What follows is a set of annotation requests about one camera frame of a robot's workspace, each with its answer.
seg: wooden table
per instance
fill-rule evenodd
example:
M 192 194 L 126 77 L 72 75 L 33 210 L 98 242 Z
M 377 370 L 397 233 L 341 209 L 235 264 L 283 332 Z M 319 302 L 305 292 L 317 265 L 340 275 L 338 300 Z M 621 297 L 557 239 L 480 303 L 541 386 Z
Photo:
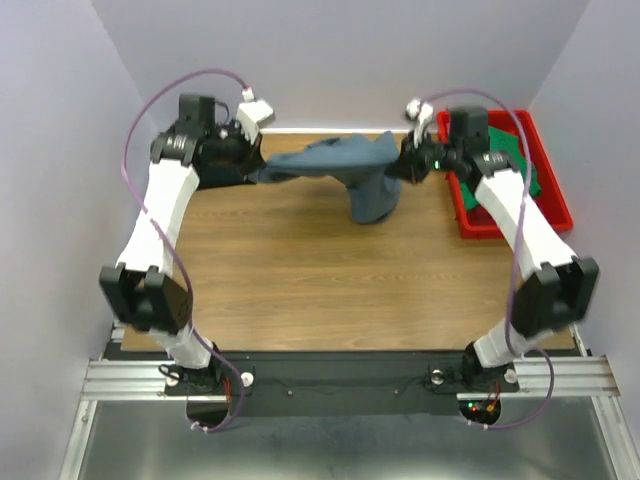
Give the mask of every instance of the wooden table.
M 319 138 L 270 135 L 263 152 Z M 331 178 L 197 192 L 178 241 L 195 324 L 223 350 L 464 348 L 504 314 L 511 251 L 461 240 L 454 218 L 439 174 L 403 186 L 396 211 L 370 226 L 352 222 Z M 160 349 L 133 331 L 122 348 Z

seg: lavender wall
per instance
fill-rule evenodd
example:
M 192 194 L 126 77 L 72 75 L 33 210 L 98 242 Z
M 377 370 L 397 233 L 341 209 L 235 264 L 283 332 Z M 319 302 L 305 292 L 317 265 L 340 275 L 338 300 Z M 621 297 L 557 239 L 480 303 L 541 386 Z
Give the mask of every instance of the lavender wall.
M 569 241 L 601 266 L 581 331 L 613 366 L 640 445 L 640 2 L 592 0 L 532 112 L 571 208 Z
M 0 477 L 54 479 L 112 321 L 97 276 L 133 227 L 117 164 L 140 97 L 86 1 L 0 2 L 0 44 Z
M 588 0 L 92 0 L 143 98 L 226 66 L 276 109 L 275 127 L 406 128 L 407 102 L 453 86 L 529 105 Z M 239 99 L 230 81 L 191 89 Z M 175 117 L 176 95 L 153 110 Z

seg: black base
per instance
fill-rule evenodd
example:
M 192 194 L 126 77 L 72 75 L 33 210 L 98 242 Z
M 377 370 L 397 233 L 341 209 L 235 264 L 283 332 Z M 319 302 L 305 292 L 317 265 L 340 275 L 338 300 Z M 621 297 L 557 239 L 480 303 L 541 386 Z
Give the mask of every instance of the black base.
M 458 415 L 458 393 L 473 392 L 461 382 L 461 351 L 447 352 L 231 352 L 226 357 L 241 372 L 251 372 L 243 417 Z M 435 370 L 444 382 L 432 383 Z M 234 404 L 239 389 L 234 381 Z M 503 392 L 518 390 L 501 381 Z M 185 395 L 184 386 L 166 389 Z M 475 390 L 487 393 L 487 389 Z M 191 390 L 191 395 L 220 395 Z

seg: red plastic bin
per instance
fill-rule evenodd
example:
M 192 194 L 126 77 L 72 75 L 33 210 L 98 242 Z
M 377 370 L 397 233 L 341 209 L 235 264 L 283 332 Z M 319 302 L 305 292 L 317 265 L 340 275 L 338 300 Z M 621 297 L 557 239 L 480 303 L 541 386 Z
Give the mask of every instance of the red plastic bin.
M 531 152 L 531 161 L 536 166 L 538 183 L 542 189 L 541 194 L 534 200 L 556 232 L 571 230 L 573 220 L 569 214 L 569 209 L 564 201 L 556 177 L 553 174 L 547 154 L 542 147 L 542 142 L 540 141 L 540 137 L 538 137 L 538 132 L 533 124 L 531 115 L 525 110 L 515 110 L 515 114 L 518 120 L 520 120 L 520 123 L 522 123 L 524 133 L 527 136 L 529 150 Z M 449 112 L 444 111 L 438 113 L 437 120 L 440 139 L 446 142 L 449 132 Z M 489 125 L 520 138 L 518 129 L 507 112 L 502 110 L 489 110 Z M 524 155 L 522 140 L 520 140 L 520 151 Z M 500 229 L 482 206 L 477 206 L 468 212 L 465 211 L 462 193 L 460 192 L 460 184 L 453 173 L 447 174 L 447 181 L 449 182 L 451 196 L 453 197 L 453 205 L 456 211 L 456 221 L 460 229 L 460 236 L 462 238 L 472 239 L 502 238 Z

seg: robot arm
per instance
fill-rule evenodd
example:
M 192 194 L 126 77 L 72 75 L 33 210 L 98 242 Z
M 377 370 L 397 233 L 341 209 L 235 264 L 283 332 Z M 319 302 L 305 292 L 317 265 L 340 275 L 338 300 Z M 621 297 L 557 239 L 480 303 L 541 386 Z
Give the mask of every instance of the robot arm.
M 522 175 L 506 152 L 490 150 L 486 109 L 462 107 L 449 112 L 449 139 L 440 142 L 426 134 L 433 108 L 428 104 L 416 107 L 415 101 L 411 102 L 406 113 L 417 127 L 404 139 L 400 157 L 389 166 L 387 174 L 419 183 L 431 170 L 453 172 L 493 217 L 513 249 L 524 189 Z M 524 283 L 513 303 L 513 351 L 507 345 L 502 319 L 466 348 L 463 377 L 467 383 L 501 372 L 514 357 L 581 321 L 586 314 L 598 265 L 592 258 L 575 254 L 531 197 L 526 200 L 517 261 Z
M 173 280 L 171 251 L 151 219 L 175 248 L 187 205 L 206 168 L 224 163 L 247 175 L 265 165 L 260 130 L 275 118 L 273 110 L 264 100 L 256 101 L 250 90 L 243 97 L 236 119 L 216 124 L 214 98 L 180 96 L 178 120 L 151 146 L 144 198 L 148 212 L 140 212 L 116 266 L 100 272 L 100 287 L 116 317 L 148 333 L 186 369 L 215 370 L 215 365 L 193 335 L 192 299 Z

